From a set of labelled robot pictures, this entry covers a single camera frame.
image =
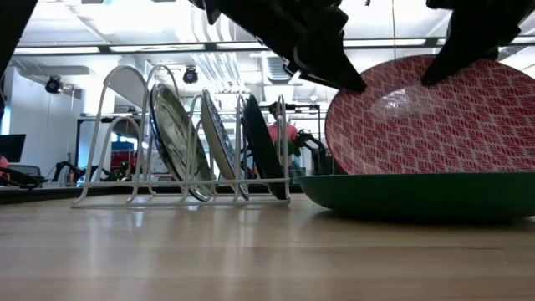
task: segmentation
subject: white wall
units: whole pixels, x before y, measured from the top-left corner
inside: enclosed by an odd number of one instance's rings
[[[39,166],[46,176],[68,153],[73,161],[81,101],[66,94],[50,97],[42,84],[24,78],[15,68],[7,76],[9,134],[26,134],[21,163]]]
[[[100,102],[100,93],[101,88],[98,87],[95,89],[87,89],[82,93],[83,100],[83,113],[96,114],[99,109]],[[115,103],[115,93],[108,91],[104,96],[104,103],[102,106],[103,113],[113,113]],[[89,160],[89,151],[91,149],[91,142],[93,140],[94,133],[94,121],[85,121],[80,126],[80,137],[79,137],[79,157],[78,157],[78,166],[86,167]],[[97,166],[100,162],[100,157],[104,157],[103,168],[110,170],[111,165],[111,142],[108,140],[105,153],[102,153],[102,147],[104,145],[104,138],[106,136],[106,131],[109,129],[110,124],[101,123],[99,126],[99,133],[97,135],[96,147],[94,149],[94,156],[92,165]]]

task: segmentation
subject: computer monitor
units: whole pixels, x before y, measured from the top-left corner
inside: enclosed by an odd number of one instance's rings
[[[0,156],[9,162],[20,162],[26,135],[0,135]]]

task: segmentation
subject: green tray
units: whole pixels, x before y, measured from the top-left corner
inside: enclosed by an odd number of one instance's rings
[[[297,182],[320,206],[359,217],[535,216],[535,172],[304,176]]]

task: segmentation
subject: white wire dish rack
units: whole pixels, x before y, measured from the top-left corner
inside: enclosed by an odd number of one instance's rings
[[[146,120],[149,120],[152,118],[150,115],[150,110],[147,109],[148,106],[148,99],[150,97],[150,87],[149,83],[154,75],[154,72],[158,69],[165,69],[167,73],[170,75],[176,97],[180,101],[179,94],[178,94],[178,86],[176,84],[175,77],[173,76],[172,72],[163,64],[157,64],[154,66],[154,68],[150,71],[148,79],[145,80],[143,74],[135,69],[134,67],[128,66],[128,65],[122,65],[114,68],[108,76],[104,79],[104,88],[102,89],[102,94],[100,96],[100,102],[99,102],[99,108],[96,115],[95,125],[94,125],[94,132],[93,132],[93,138],[91,141],[91,147],[89,150],[89,158],[88,162],[93,162],[94,159],[94,153],[95,153],[95,147],[97,144],[97,137],[99,135],[99,126],[102,119],[102,107],[104,103],[104,96],[106,93],[106,90],[110,86],[111,80],[114,78],[114,76],[117,75],[119,71],[124,71],[125,69],[129,69],[131,72],[134,72],[137,77],[140,79],[140,82],[143,83],[145,86],[144,89],[144,97],[143,97],[143,105],[141,107],[141,121],[140,126],[136,124],[134,119],[132,119],[129,116],[121,116],[116,117],[110,124],[110,127],[108,128],[106,132],[106,136],[104,138],[104,145],[103,145],[103,151],[102,154],[105,154],[105,150],[107,147],[107,144],[110,141],[111,132],[114,128],[114,126],[122,121],[126,120],[127,122],[130,122],[132,126],[135,128],[135,131],[138,135],[138,144],[137,144],[137,162],[135,164],[135,173],[132,175],[132,181],[114,181],[114,182],[92,182],[91,179],[86,176],[84,179],[84,183],[82,185],[83,190],[82,194],[79,196],[78,199],[74,200],[72,203],[72,208],[114,208],[114,207],[181,207],[181,206],[244,206],[244,205],[267,205],[267,204],[289,204],[290,202],[290,195],[289,195],[289,172],[288,172],[288,144],[282,143],[283,146],[283,153],[280,154],[280,148],[278,147],[278,157],[281,158],[281,162],[283,164],[283,178],[280,179],[247,179],[247,172],[239,172],[241,170],[240,161],[241,161],[241,154],[240,149],[242,148],[242,141],[243,141],[243,149],[246,149],[247,146],[247,139],[245,139],[245,136],[242,136],[241,131],[241,104],[244,101],[243,97],[241,95],[237,98],[237,108],[236,108],[236,142],[235,142],[235,150],[236,150],[236,159],[235,159],[235,171],[237,175],[237,179],[235,180],[216,180],[214,178],[214,159],[213,156],[210,155],[210,167],[211,167],[211,181],[190,181],[192,178],[192,171],[190,171],[190,161],[186,160],[186,178],[184,181],[152,181],[151,180],[151,171],[150,171],[150,162],[151,162],[151,156],[147,156],[145,159],[145,155],[143,152],[142,142],[143,142],[143,133],[145,130],[145,127],[147,126],[145,124]],[[193,102],[191,104],[191,109],[189,112],[189,125],[188,125],[188,131],[187,133],[191,133],[191,130],[193,128],[192,123],[192,116],[194,114],[194,108],[196,107],[196,102],[200,101],[207,101],[202,97],[200,94],[196,95],[193,99]],[[281,108],[281,114],[279,116],[279,134],[278,137],[280,138],[280,141],[286,141],[287,139],[287,133],[286,133],[286,109],[284,104],[284,98],[280,96],[278,98],[278,101],[280,105],[278,108]],[[196,146],[197,146],[197,137],[199,133],[199,128],[201,126],[201,122],[198,121],[195,125],[195,134],[193,136],[192,140],[184,141],[187,143],[187,153],[186,158],[191,158],[196,153]],[[149,148],[147,151],[147,154],[151,154],[152,152],[152,146],[154,142],[154,135],[152,130],[149,131]],[[104,156],[100,157],[100,161],[98,164],[98,170],[96,172],[96,179],[100,179],[100,174],[102,172],[102,165],[104,164]],[[87,167],[87,174],[91,174],[91,164],[88,164]],[[245,190],[247,191],[247,185],[248,184],[268,184],[268,183],[284,183],[285,192],[286,192],[286,199],[284,200],[278,200],[272,195],[254,195],[249,198],[249,200],[244,199],[241,197],[238,193],[239,189],[237,189],[238,185],[242,185],[245,187]],[[222,184],[222,185],[231,185],[234,189],[234,194],[217,194],[216,193],[216,185]],[[199,185],[210,185],[211,186],[211,193],[206,202],[200,202],[198,200],[194,200],[193,197],[190,196],[190,187],[192,186],[199,186]],[[94,203],[93,201],[89,201],[87,199],[88,192],[90,188],[94,187],[110,187],[110,186],[128,186],[132,187],[132,192],[130,194],[130,197],[126,198],[124,202],[99,202]],[[156,193],[153,189],[154,186],[174,186],[174,187],[180,187],[181,193],[180,194],[161,194]],[[150,193],[149,195],[149,201],[147,201],[146,197],[143,198],[143,200],[140,200],[138,197],[138,191],[141,187],[147,187],[148,191]],[[161,200],[161,197],[165,196],[166,199],[163,202]]]

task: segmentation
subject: ceiling light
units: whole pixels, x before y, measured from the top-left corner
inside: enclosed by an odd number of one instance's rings
[[[204,50],[204,44],[193,43],[184,45],[161,45],[161,46],[112,46],[112,52],[172,52],[172,51],[200,51]]]
[[[256,43],[256,42],[238,42],[238,43],[218,43],[216,45],[216,48],[217,49],[220,49],[220,50],[225,50],[225,49],[233,49],[233,50],[236,50],[236,49],[255,49],[255,50],[259,50],[259,49],[266,49],[268,50],[268,47],[260,44],[260,43]]]
[[[421,46],[425,44],[424,38],[407,39],[366,39],[345,40],[344,47],[391,47],[391,46]]]
[[[98,47],[16,48],[14,54],[98,54]]]
[[[140,116],[141,113],[134,112],[134,113],[102,113],[101,117],[134,117],[134,116]],[[96,117],[97,114],[95,113],[82,113],[80,114],[82,117]]]
[[[253,59],[262,59],[262,58],[278,58],[278,55],[276,55],[274,52],[272,51],[262,51],[260,53],[252,53],[252,54],[249,54],[249,57],[250,58],[253,58]]]
[[[533,42],[535,42],[535,37],[516,37],[512,41],[512,43],[533,43]]]

